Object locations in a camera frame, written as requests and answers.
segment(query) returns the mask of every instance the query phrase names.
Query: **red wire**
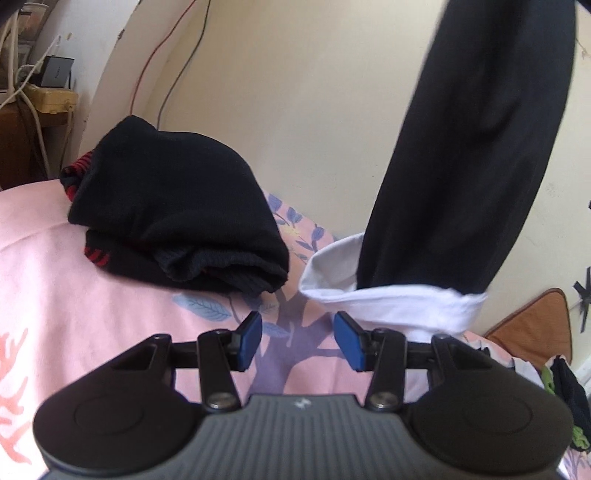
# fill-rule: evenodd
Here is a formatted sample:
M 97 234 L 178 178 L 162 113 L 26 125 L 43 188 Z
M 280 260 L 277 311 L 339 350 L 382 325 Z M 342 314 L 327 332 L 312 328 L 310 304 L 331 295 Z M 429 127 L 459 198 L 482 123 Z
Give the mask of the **red wire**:
M 137 81 L 137 83 L 135 84 L 135 89 L 134 89 L 134 94 L 131 98 L 131 106 L 129 107 L 129 114 L 133 115 L 134 113 L 134 104 L 135 104 L 135 98 L 138 95 L 138 90 L 139 90 L 139 86 L 142 83 L 142 79 L 144 78 L 144 73 L 146 72 L 146 70 L 148 69 L 148 66 L 150 65 L 150 62 L 152 61 L 152 58 L 154 57 L 154 55 L 156 55 L 156 52 L 160 49 L 160 47 L 162 45 L 164 45 L 166 43 L 166 41 L 170 38 L 170 35 L 172 35 L 174 33 L 174 31 L 176 30 L 176 28 L 178 27 L 178 24 L 181 23 L 181 20 L 184 18 L 184 16 L 189 12 L 189 10 L 191 10 L 191 7 L 195 4 L 197 0 L 193 0 L 189 6 L 185 9 L 185 11 L 183 12 L 183 14 L 180 16 L 180 18 L 177 20 L 177 22 L 174 24 L 174 26 L 172 27 L 172 29 L 170 30 L 170 32 L 168 32 L 168 35 L 166 35 L 166 37 L 164 37 L 163 41 L 160 42 L 158 44 L 158 46 L 154 49 L 154 51 L 150 54 L 148 61 L 146 62 L 146 64 L 144 65 L 144 68 L 142 69 L 142 73 L 139 74 L 139 79 Z

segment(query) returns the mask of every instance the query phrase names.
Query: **white cuff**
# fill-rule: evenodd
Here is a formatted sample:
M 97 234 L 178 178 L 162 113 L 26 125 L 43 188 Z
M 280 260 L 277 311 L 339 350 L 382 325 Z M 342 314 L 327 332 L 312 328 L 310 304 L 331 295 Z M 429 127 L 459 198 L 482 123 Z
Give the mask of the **white cuff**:
M 328 245 L 311 258 L 300 291 L 330 312 L 344 310 L 365 329 L 388 327 L 411 342 L 430 342 L 436 333 L 460 335 L 480 312 L 486 294 L 461 295 L 452 288 L 389 285 L 357 290 L 363 233 Z

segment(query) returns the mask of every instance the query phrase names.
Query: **metal bolt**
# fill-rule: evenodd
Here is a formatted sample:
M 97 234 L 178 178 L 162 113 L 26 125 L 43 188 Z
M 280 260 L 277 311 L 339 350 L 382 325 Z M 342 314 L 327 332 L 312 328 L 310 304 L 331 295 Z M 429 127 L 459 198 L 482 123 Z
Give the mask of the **metal bolt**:
M 207 399 L 207 406 L 215 410 L 229 410 L 237 403 L 238 399 L 227 392 L 212 393 Z
M 369 403 L 378 410 L 392 410 L 398 407 L 400 400 L 391 392 L 377 392 L 369 398 Z

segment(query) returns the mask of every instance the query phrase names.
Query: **wooden table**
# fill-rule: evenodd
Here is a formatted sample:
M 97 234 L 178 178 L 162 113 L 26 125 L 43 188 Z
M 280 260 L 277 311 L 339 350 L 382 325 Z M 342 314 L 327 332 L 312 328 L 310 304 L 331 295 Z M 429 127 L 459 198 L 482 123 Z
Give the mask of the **wooden table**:
M 0 110 L 0 185 L 3 189 L 41 180 L 33 156 L 36 152 L 41 158 L 35 122 L 27 106 L 22 102 L 20 106 L 24 119 L 16 103 Z M 67 124 L 67 113 L 39 113 L 39 121 L 42 128 L 58 127 Z

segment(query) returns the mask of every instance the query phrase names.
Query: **bed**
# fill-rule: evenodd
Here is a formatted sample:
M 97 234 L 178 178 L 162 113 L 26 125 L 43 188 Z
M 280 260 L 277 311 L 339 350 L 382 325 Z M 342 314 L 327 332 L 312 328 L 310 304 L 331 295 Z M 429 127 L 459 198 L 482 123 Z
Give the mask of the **bed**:
M 261 312 L 264 334 L 253 366 L 234 376 L 243 399 L 253 392 L 361 398 L 369 374 L 350 370 L 330 315 L 297 291 L 310 256 L 335 238 L 279 198 L 267 199 L 290 250 L 290 276 L 275 294 L 253 299 L 110 276 L 83 255 L 85 228 L 68 223 L 70 202 L 58 181 L 0 193 L 2 480 L 34 480 L 45 471 L 31 422 L 49 395 L 154 333 L 194 340 L 213 328 L 235 328 L 251 310 Z M 465 338 L 486 342 L 470 332 Z M 195 372 L 179 371 L 177 389 L 200 400 Z M 584 455 L 568 451 L 564 464 L 571 478 L 591 478 Z

